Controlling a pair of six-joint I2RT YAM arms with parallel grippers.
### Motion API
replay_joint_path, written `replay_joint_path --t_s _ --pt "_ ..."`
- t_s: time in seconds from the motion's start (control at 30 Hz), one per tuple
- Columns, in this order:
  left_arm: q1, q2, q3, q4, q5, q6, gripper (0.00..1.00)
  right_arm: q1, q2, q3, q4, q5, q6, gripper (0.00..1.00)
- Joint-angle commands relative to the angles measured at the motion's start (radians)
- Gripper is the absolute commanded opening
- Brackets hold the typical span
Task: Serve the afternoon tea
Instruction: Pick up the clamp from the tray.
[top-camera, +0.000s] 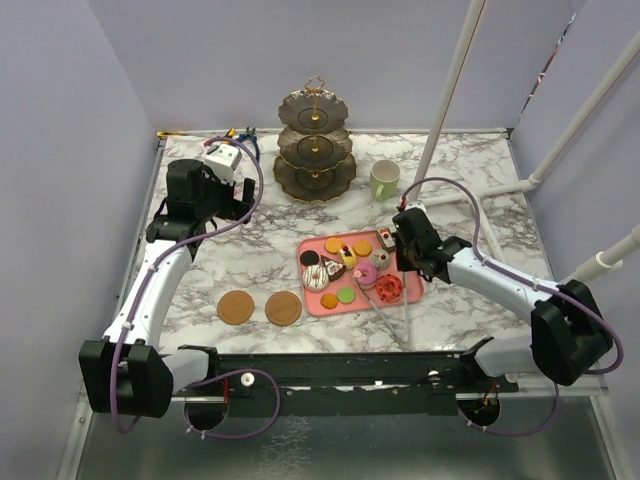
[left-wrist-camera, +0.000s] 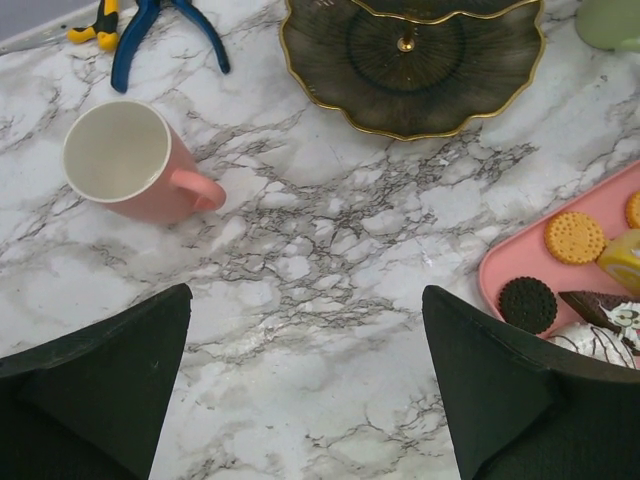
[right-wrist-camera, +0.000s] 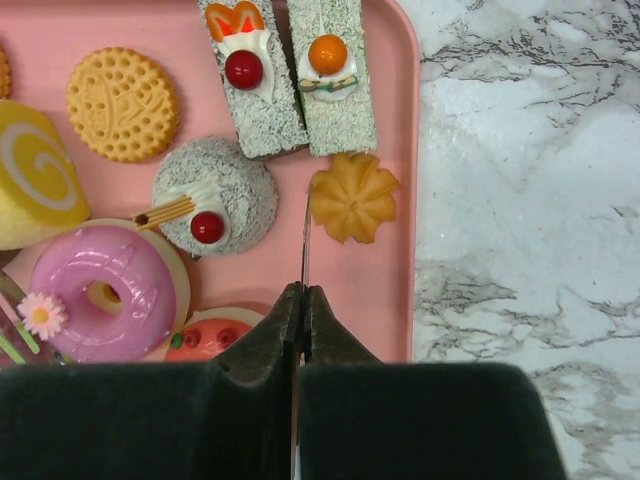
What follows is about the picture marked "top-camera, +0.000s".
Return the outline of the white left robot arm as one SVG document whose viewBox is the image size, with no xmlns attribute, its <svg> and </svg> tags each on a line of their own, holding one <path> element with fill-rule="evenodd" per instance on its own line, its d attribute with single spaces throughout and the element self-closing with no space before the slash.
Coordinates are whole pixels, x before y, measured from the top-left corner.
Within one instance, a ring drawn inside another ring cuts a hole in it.
<svg viewBox="0 0 640 480">
<path fill-rule="evenodd" d="M 161 355 L 162 325 L 183 276 L 202 242 L 221 229 L 249 222 L 262 195 L 259 181 L 238 186 L 232 172 L 211 161 L 181 159 L 169 164 L 167 194 L 146 229 L 143 263 L 131 290 L 101 339 L 79 352 L 82 377 L 93 411 L 113 417 L 162 417 L 185 387 L 206 395 L 220 385 L 221 371 L 210 352 L 187 347 Z"/>
</svg>

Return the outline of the layered square cake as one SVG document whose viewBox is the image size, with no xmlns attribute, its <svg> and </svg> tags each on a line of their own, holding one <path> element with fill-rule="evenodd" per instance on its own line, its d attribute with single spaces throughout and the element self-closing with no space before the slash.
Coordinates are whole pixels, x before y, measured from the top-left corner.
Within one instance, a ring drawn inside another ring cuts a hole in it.
<svg viewBox="0 0 640 480">
<path fill-rule="evenodd" d="M 391 227 L 382 227 L 376 230 L 377 239 L 381 248 L 387 252 L 392 252 L 396 248 L 393 233 L 394 230 Z"/>
</svg>

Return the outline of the three-tier grey cake stand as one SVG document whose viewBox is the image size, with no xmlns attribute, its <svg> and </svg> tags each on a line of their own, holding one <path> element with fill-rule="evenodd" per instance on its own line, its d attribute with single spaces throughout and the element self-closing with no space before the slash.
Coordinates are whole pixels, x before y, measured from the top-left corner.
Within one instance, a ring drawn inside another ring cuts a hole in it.
<svg viewBox="0 0 640 480">
<path fill-rule="evenodd" d="M 278 108 L 283 125 L 273 164 L 276 182 L 291 198 L 305 203 L 334 200 L 357 176 L 353 142 L 345 128 L 344 100 L 319 75 L 287 95 Z"/>
</svg>

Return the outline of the yellow cake slice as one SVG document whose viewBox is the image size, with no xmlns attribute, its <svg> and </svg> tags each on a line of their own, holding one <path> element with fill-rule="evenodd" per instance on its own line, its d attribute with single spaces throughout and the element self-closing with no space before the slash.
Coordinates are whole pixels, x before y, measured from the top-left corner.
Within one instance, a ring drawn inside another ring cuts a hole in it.
<svg viewBox="0 0 640 480">
<path fill-rule="evenodd" d="M 339 255 L 341 257 L 341 261 L 349 270 L 353 270 L 358 264 L 357 255 L 349 245 L 343 244 L 339 249 Z"/>
</svg>

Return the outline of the metal serving tongs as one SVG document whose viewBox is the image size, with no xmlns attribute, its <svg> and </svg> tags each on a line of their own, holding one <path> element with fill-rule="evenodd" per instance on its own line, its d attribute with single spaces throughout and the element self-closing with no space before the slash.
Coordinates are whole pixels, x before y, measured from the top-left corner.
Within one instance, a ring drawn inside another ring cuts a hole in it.
<svg viewBox="0 0 640 480">
<path fill-rule="evenodd" d="M 362 293 L 367 302 L 374 310 L 378 318 L 384 323 L 389 330 L 391 336 L 403 350 L 411 350 L 413 348 L 412 330 L 410 318 L 408 315 L 408 303 L 405 302 L 402 307 L 403 323 L 395 322 L 392 317 L 377 303 L 375 296 L 375 288 L 365 289 L 360 282 L 360 277 L 354 271 L 348 273 L 354 286 Z"/>
</svg>

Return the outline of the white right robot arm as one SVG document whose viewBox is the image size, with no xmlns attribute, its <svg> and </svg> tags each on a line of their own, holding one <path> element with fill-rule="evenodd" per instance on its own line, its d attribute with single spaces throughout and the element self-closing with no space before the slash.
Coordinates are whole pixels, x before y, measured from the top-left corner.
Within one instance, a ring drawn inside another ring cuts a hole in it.
<svg viewBox="0 0 640 480">
<path fill-rule="evenodd" d="M 612 349 L 613 336 L 598 322 L 585 284 L 542 281 L 479 257 L 470 242 L 441 238 L 421 207 L 404 209 L 392 223 L 400 270 L 474 291 L 530 327 L 523 337 L 489 338 L 468 349 L 459 367 L 467 389 L 481 391 L 508 374 L 541 374 L 570 386 Z"/>
</svg>

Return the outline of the pink frosted donut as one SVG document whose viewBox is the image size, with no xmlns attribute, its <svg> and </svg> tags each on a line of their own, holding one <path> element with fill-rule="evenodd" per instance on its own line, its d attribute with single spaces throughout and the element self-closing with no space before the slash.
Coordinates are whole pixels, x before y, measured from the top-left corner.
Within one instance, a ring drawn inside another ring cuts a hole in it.
<svg viewBox="0 0 640 480">
<path fill-rule="evenodd" d="M 370 262 L 357 264 L 352 274 L 356 284 L 363 290 L 373 288 L 378 280 L 378 270 Z"/>
</svg>

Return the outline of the white chocolate-striped donut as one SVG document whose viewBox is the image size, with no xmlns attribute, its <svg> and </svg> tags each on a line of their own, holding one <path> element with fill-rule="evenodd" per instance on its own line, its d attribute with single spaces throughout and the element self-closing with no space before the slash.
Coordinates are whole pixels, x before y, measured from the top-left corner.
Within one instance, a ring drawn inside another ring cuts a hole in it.
<svg viewBox="0 0 640 480">
<path fill-rule="evenodd" d="M 320 292 L 326 289 L 330 283 L 326 269 L 319 264 L 308 266 L 302 274 L 303 286 L 311 292 Z"/>
</svg>

